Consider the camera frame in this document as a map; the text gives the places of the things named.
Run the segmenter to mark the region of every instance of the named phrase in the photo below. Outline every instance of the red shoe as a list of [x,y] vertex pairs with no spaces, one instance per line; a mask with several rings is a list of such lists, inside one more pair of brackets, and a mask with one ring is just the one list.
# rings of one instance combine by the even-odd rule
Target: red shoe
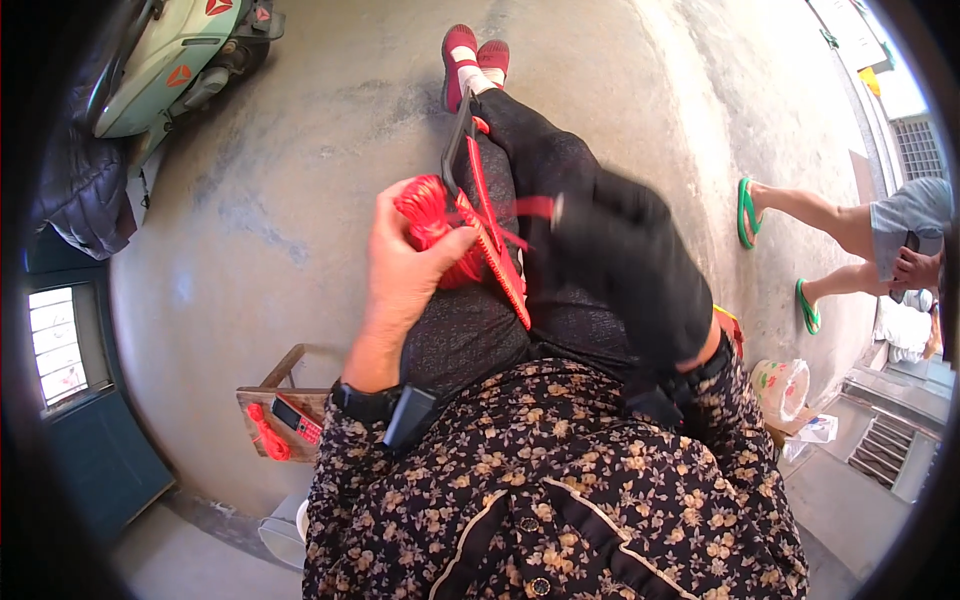
[[[480,68],[483,69],[484,75],[486,75],[494,85],[503,89],[503,85],[507,82],[507,67],[510,66],[510,46],[502,39],[491,39],[480,46],[480,50],[477,51],[477,63],[480,65]],[[495,76],[491,77],[487,69],[500,69],[503,71],[503,82],[500,82]]]
[[466,25],[454,25],[446,32],[444,36],[444,46],[441,49],[444,56],[444,66],[446,73],[444,75],[444,97],[446,98],[446,109],[454,114],[457,107],[460,106],[460,100],[463,98],[464,90],[460,89],[460,78],[457,77],[457,69],[462,66],[480,66],[476,60],[461,60],[456,62],[450,55],[450,51],[457,46],[466,46],[476,54],[477,38],[470,27]]

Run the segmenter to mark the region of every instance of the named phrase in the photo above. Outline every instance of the left hand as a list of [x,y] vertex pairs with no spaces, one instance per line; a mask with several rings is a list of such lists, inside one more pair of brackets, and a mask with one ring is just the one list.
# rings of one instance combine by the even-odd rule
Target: left hand
[[935,288],[940,283],[940,254],[927,256],[904,246],[894,261],[894,277],[897,281],[890,282],[892,290]]
[[367,248],[369,260],[365,328],[402,341],[430,301],[441,276],[476,242],[479,232],[456,228],[429,250],[407,242],[410,222],[394,200],[411,180],[394,183],[376,197],[376,216]]

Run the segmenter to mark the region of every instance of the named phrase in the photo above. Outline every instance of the scooter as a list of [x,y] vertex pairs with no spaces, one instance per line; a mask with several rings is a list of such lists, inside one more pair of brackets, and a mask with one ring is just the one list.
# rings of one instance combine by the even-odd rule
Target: scooter
[[143,179],[183,115],[249,77],[285,21],[273,0],[144,0],[90,95],[94,136],[130,138],[127,177]]

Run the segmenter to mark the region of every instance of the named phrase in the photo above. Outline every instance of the floral shirt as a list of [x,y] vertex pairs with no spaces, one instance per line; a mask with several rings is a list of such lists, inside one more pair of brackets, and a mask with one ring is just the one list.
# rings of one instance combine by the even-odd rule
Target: floral shirt
[[303,597],[803,598],[806,560],[739,359],[684,435],[624,415],[621,385],[562,359],[464,390],[384,452],[327,405]]

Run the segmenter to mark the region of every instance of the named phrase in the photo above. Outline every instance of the green flip-flop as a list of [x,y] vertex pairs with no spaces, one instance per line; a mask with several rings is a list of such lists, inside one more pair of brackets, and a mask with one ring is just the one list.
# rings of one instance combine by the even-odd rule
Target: green flip-flop
[[804,298],[804,292],[801,291],[800,285],[806,281],[806,279],[797,279],[797,300],[800,301],[800,307],[804,310],[804,324],[806,325],[806,331],[810,335],[817,335],[817,332],[820,331],[820,309],[813,308],[810,306],[810,303]]
[[759,223],[756,220],[756,215],[754,214],[754,199],[750,197],[750,192],[747,191],[747,183],[750,181],[749,177],[745,177],[740,180],[739,185],[737,186],[736,191],[736,232],[740,236],[740,243],[743,244],[743,247],[747,250],[753,250],[754,245],[750,243],[750,240],[747,239],[747,228],[743,223],[743,211],[747,211],[747,219],[750,221],[750,230],[754,233],[754,238],[760,233],[760,226],[763,225],[763,217],[760,217]]

